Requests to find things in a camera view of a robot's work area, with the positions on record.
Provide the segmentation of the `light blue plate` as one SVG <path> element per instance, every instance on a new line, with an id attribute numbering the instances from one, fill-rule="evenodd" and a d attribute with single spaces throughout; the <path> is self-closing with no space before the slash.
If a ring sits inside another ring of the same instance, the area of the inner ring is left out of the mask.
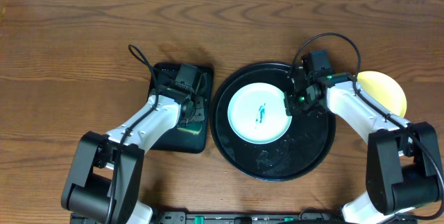
<path id="1" fill-rule="evenodd" d="M 252 144 L 278 140 L 292 121 L 284 106 L 284 92 L 268 83 L 251 83 L 237 90 L 227 113 L 234 133 Z"/>

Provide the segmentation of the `yellow plate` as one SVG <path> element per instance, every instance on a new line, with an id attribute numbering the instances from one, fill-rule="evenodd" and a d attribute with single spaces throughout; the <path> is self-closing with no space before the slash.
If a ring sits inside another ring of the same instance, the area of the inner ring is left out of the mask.
<path id="1" fill-rule="evenodd" d="M 407 98 L 401 86 L 390 76 L 378 71 L 363 71 L 358 82 L 364 91 L 399 117 L 407 111 Z"/>

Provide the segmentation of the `green scouring sponge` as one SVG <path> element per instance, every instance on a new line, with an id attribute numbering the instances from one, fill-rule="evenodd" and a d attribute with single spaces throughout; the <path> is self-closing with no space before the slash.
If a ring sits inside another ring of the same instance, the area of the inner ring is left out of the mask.
<path id="1" fill-rule="evenodd" d="M 191 135 L 199 135 L 203 128 L 202 123 L 178 124 L 177 129 Z"/>

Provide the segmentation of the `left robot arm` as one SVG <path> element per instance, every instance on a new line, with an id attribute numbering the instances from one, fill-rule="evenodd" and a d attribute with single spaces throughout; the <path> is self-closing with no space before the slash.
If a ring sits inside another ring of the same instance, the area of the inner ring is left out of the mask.
<path id="1" fill-rule="evenodd" d="M 62 191 L 62 208 L 98 223 L 149 223 L 153 209 L 138 200 L 144 156 L 179 123 L 205 118 L 204 91 L 162 85 L 119 127 L 104 135 L 85 133 Z"/>

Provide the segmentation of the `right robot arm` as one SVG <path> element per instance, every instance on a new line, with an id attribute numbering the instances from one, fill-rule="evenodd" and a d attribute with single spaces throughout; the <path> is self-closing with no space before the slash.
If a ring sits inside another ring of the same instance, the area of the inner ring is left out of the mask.
<path id="1" fill-rule="evenodd" d="M 435 129 L 410 123 L 377 102 L 354 76 L 332 68 L 293 68 L 285 94 L 289 115 L 321 106 L 367 144 L 366 192 L 342 208 L 348 223 L 419 220 L 411 210 L 443 201 L 443 167 Z"/>

